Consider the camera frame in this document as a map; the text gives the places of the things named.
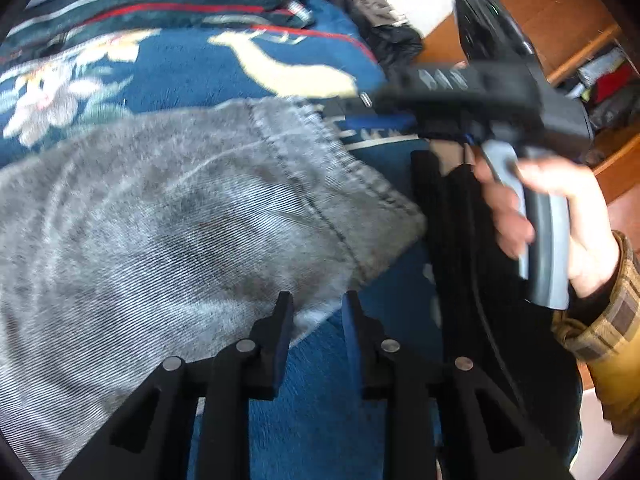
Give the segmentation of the colourful clothes in wardrobe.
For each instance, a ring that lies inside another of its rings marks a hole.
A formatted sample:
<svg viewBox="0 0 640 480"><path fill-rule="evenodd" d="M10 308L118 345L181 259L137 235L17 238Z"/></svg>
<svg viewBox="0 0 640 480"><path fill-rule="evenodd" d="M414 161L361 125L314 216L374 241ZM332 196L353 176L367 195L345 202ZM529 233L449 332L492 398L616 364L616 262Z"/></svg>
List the colourful clothes in wardrobe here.
<svg viewBox="0 0 640 480"><path fill-rule="evenodd" d="M582 103L595 134L630 126L639 118L639 73L617 44L582 63L558 90Z"/></svg>

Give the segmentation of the brown wooden wardrobe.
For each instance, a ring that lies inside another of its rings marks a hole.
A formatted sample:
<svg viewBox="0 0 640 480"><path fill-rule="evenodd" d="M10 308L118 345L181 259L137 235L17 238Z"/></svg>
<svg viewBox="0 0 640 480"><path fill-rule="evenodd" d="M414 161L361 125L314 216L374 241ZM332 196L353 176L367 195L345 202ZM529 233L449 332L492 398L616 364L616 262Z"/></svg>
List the brown wooden wardrobe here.
<svg viewBox="0 0 640 480"><path fill-rule="evenodd" d="M544 73L559 84L578 65L610 44L621 44L620 26L600 0L501 0L540 57ZM604 159L594 168L612 227L639 246L639 124L597 136Z"/></svg>

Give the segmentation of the dark clothes pile on chair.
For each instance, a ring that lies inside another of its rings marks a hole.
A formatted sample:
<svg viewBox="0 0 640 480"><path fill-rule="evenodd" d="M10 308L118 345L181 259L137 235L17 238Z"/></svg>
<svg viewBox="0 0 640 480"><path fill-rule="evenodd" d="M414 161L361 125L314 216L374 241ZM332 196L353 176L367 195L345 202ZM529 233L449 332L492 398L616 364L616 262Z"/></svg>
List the dark clothes pile on chair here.
<svg viewBox="0 0 640 480"><path fill-rule="evenodd" d="M423 51L422 37L387 0L326 0L356 25L385 73L410 66Z"/></svg>

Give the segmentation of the grey denim pants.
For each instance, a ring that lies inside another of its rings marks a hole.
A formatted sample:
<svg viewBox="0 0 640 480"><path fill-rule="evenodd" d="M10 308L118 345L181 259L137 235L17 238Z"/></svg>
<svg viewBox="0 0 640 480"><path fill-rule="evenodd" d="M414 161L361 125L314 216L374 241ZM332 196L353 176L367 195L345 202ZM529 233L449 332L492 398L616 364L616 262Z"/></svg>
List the grey denim pants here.
<svg viewBox="0 0 640 480"><path fill-rule="evenodd" d="M205 359L287 290L295 339L424 233L298 99L134 115L1 173L1 429L53 479L166 356Z"/></svg>

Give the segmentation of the plaid yellow jacket sleeve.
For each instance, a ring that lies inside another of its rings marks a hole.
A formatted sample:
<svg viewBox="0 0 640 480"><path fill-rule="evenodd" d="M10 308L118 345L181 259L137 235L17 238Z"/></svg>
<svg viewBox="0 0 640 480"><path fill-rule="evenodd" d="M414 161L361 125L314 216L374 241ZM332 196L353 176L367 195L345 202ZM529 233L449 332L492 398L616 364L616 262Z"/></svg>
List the plaid yellow jacket sleeve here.
<svg viewBox="0 0 640 480"><path fill-rule="evenodd" d="M557 313L552 332L587 365L613 431L632 434L639 428L639 260L626 235L613 235L620 260L612 278Z"/></svg>

